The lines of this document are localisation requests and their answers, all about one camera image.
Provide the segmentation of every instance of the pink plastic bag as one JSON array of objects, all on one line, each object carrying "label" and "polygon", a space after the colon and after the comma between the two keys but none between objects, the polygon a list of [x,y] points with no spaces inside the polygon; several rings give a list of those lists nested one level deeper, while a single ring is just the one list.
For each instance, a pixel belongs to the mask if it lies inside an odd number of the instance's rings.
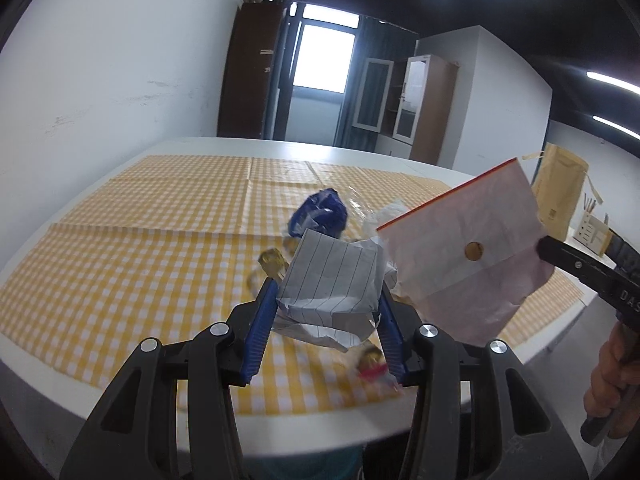
[{"label": "pink plastic bag", "polygon": [[378,228],[403,296],[458,341],[484,346],[554,266],[536,244],[546,235],[516,159]]}]

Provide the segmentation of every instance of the bright window pane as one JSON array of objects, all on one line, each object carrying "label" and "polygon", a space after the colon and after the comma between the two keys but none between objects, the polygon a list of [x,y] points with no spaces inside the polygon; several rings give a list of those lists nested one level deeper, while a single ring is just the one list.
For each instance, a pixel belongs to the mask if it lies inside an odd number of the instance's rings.
[{"label": "bright window pane", "polygon": [[354,39],[348,32],[305,25],[293,84],[343,93]]},{"label": "bright window pane", "polygon": [[302,17],[309,18],[310,20],[319,20],[320,22],[337,23],[338,25],[353,28],[358,28],[358,23],[360,23],[360,17],[357,14],[318,5],[305,6],[305,12],[302,13]]}]

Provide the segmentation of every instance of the brown door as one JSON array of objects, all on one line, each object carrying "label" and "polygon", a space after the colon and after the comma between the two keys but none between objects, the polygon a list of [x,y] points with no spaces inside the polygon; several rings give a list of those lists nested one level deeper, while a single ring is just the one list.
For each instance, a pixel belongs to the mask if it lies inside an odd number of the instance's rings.
[{"label": "brown door", "polygon": [[242,4],[226,54],[218,136],[260,139],[273,75],[274,50],[286,7]]}]

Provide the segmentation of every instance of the gray floor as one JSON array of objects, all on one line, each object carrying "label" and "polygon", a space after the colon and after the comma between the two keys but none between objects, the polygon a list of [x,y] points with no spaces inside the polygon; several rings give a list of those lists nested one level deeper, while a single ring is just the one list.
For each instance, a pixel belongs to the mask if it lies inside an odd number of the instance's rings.
[{"label": "gray floor", "polygon": [[580,438],[585,417],[582,396],[598,363],[600,346],[615,322],[613,307],[596,298],[552,352],[542,352],[529,364],[529,370],[567,428],[588,471],[596,451]]}]

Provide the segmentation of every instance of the blue plastic wrapper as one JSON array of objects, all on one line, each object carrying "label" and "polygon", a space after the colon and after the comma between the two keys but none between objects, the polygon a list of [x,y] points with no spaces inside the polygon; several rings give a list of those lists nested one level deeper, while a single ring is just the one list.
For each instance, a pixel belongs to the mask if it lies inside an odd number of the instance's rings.
[{"label": "blue plastic wrapper", "polygon": [[328,187],[306,198],[289,220],[289,235],[300,238],[311,229],[323,235],[340,238],[347,226],[347,208],[335,189]]}]

